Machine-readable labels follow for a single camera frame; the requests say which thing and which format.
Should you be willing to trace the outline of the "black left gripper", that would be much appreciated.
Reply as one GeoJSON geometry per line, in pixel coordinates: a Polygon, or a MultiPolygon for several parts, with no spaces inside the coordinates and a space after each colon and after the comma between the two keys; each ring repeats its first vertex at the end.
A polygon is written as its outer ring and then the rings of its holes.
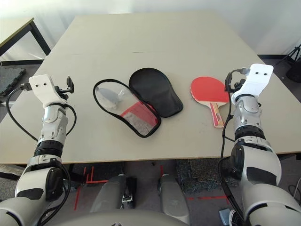
{"type": "Polygon", "coordinates": [[[73,84],[73,81],[72,81],[70,76],[67,77],[66,83],[67,83],[67,86],[68,86],[68,88],[66,88],[66,89],[60,89],[58,86],[55,86],[55,91],[57,92],[59,97],[64,99],[64,100],[68,100],[68,98],[69,98],[66,93],[68,93],[68,92],[73,93],[74,92],[74,84],[73,84]]]}

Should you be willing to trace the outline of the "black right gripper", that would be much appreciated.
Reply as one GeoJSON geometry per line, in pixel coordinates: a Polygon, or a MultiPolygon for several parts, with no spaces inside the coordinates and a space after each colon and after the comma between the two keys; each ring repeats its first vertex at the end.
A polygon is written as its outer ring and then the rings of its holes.
{"type": "Polygon", "coordinates": [[[241,79],[240,82],[236,82],[234,84],[234,89],[231,88],[231,81],[232,81],[232,72],[228,73],[228,75],[225,79],[225,91],[235,93],[235,92],[239,91],[242,88],[242,86],[244,85],[246,80],[241,79]]]}

